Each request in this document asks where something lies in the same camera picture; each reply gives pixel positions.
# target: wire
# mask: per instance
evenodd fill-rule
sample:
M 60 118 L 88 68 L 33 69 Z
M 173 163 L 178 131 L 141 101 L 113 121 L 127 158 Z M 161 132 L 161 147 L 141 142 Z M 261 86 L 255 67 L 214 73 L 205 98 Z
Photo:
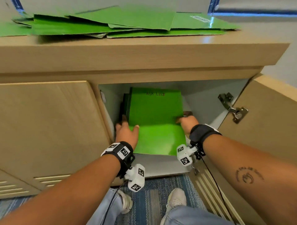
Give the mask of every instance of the wire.
M 120 189 L 126 182 L 128 182 L 128 180 L 126 180 L 124 183 L 122 183 L 122 184 L 118 187 L 118 189 L 116 190 L 116 192 L 114 193 L 114 195 L 113 195 L 113 197 L 112 197 L 112 199 L 111 199 L 111 201 L 110 201 L 110 203 L 109 203 L 109 206 L 108 206 L 108 208 L 107 208 L 107 211 L 106 211 L 106 213 L 105 213 L 105 215 L 104 215 L 104 218 L 103 218 L 103 221 L 102 221 L 102 225 L 104 225 L 104 222 L 105 222 L 107 213 L 108 213 L 108 211 L 109 211 L 109 209 L 110 209 L 110 206 L 111 206 L 111 204 L 112 204 L 112 202 L 113 202 L 114 197 L 116 196 L 116 193 L 118 192 L 118 190 L 119 190 L 119 189 Z
M 220 195 L 221 195 L 221 198 L 223 199 L 223 203 L 224 203 L 224 205 L 225 205 L 225 207 L 226 207 L 226 209 L 227 209 L 227 211 L 228 211 L 228 213 L 229 213 L 230 217 L 232 218 L 232 220 L 233 220 L 233 223 L 234 223 L 235 225 L 237 225 L 237 224 L 236 224 L 236 222 L 234 221 L 234 219 L 233 219 L 233 217 L 232 217 L 232 215 L 231 215 L 231 213 L 230 213 L 230 211 L 229 211 L 228 207 L 227 207 L 227 204 L 226 204 L 226 202 L 225 202 L 225 199 L 223 198 L 223 195 L 222 195 L 222 193 L 221 193 L 221 190 L 220 190 L 220 188 L 219 188 L 219 186 L 218 186 L 218 184 L 217 184 L 217 182 L 216 182 L 216 179 L 214 178 L 214 176 L 213 176 L 213 175 L 212 175 L 212 173 L 210 172 L 210 170 L 209 170 L 208 166 L 206 165 L 206 163 L 205 163 L 205 161 L 203 160 L 203 158 L 202 158 L 202 157 L 201 157 L 201 159 L 202 159 L 202 161 L 203 161 L 204 165 L 206 166 L 206 168 L 208 169 L 208 171 L 209 171 L 210 175 L 212 176 L 212 178 L 213 178 L 214 182 L 216 183 L 216 186 L 217 186 L 217 188 L 218 188 L 218 190 L 219 190 L 219 193 L 220 193 Z

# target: tattoo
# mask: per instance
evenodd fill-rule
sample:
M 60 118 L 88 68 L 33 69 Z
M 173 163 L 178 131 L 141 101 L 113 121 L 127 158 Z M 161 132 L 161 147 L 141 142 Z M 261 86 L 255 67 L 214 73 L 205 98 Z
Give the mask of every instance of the tattoo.
M 237 182 L 240 182 L 241 178 L 243 182 L 248 184 L 254 183 L 255 175 L 257 175 L 261 180 L 264 180 L 263 176 L 259 173 L 259 171 L 252 167 L 239 167 L 235 173 Z

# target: closed cabinet door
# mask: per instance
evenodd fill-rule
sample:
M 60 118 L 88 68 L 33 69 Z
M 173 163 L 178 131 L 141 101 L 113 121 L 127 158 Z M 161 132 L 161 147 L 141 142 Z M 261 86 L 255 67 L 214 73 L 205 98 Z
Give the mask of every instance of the closed cabinet door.
M 39 192 L 37 188 L 0 170 L 0 199 L 36 195 Z
M 87 81 L 0 84 L 0 105 L 0 169 L 37 189 L 67 178 L 109 145 Z
M 234 107 L 245 107 L 249 112 L 238 124 L 228 114 L 219 127 L 222 135 L 297 165 L 297 88 L 262 75 L 247 85 Z M 205 162 L 222 190 L 232 217 L 240 224 L 265 224 L 207 157 Z M 200 173 L 191 177 L 208 209 L 230 219 L 209 171 L 201 161 L 195 166 Z

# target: light blue jeans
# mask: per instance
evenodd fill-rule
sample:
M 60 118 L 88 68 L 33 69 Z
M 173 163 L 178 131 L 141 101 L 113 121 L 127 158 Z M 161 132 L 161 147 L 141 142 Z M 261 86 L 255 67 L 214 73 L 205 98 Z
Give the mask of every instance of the light blue jeans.
M 93 216 L 87 222 L 87 225 L 103 225 L 103 218 L 115 193 L 115 189 L 110 188 L 106 193 L 99 207 Z M 123 210 L 123 202 L 121 196 L 116 194 L 104 225 L 114 225 L 116 218 Z M 217 215 L 204 211 L 200 208 L 191 208 L 188 206 L 177 206 L 166 214 L 164 225 L 232 225 L 230 221 L 226 221 Z

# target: shoe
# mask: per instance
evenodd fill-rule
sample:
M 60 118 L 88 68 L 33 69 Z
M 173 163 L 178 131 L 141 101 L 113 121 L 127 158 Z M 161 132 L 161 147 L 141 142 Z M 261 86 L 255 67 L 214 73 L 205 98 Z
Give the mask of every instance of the shoe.
M 174 188 L 168 196 L 166 213 L 178 205 L 187 205 L 185 192 L 180 188 Z
M 118 194 L 122 197 L 122 201 L 123 201 L 123 211 L 121 213 L 126 214 L 130 212 L 133 206 L 132 198 L 129 195 L 122 192 L 121 190 L 118 190 Z

